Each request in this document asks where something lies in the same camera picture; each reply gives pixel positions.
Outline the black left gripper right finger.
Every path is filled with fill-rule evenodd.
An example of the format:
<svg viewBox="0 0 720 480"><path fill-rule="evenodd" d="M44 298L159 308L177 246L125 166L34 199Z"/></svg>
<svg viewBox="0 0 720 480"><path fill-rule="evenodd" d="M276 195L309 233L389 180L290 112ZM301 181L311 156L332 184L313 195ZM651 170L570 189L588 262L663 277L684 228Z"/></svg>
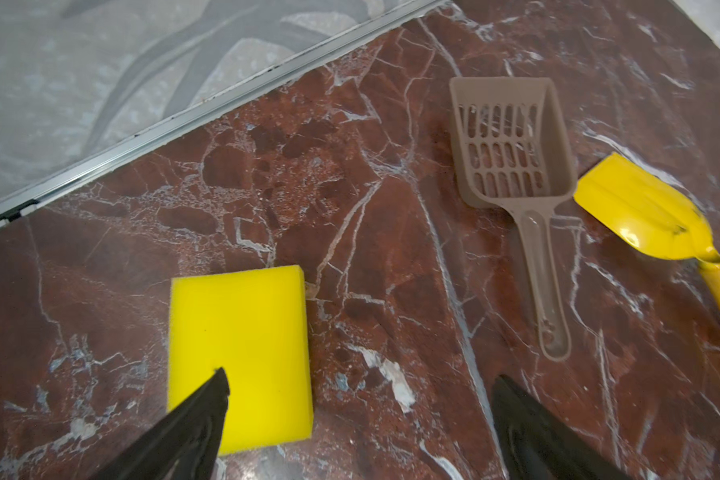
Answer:
<svg viewBox="0 0 720 480"><path fill-rule="evenodd" d="M493 384L492 408L511 479L629 477L506 375Z"/></svg>

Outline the yellow sponge blue backing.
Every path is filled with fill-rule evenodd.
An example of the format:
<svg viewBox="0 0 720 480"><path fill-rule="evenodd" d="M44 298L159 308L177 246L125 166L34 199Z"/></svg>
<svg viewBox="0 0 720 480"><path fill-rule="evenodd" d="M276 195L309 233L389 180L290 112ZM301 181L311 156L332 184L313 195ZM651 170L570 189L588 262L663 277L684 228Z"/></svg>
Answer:
<svg viewBox="0 0 720 480"><path fill-rule="evenodd" d="M297 265L173 279L167 408L224 370L220 455L311 437L305 294Z"/></svg>

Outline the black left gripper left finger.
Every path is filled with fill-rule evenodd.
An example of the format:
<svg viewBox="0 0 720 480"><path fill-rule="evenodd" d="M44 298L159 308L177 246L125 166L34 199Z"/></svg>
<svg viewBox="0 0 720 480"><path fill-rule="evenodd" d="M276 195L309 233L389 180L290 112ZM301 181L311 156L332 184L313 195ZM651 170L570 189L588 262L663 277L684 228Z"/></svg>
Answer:
<svg viewBox="0 0 720 480"><path fill-rule="evenodd" d="M141 435L94 479L209 479L219 453L229 384L214 375Z"/></svg>

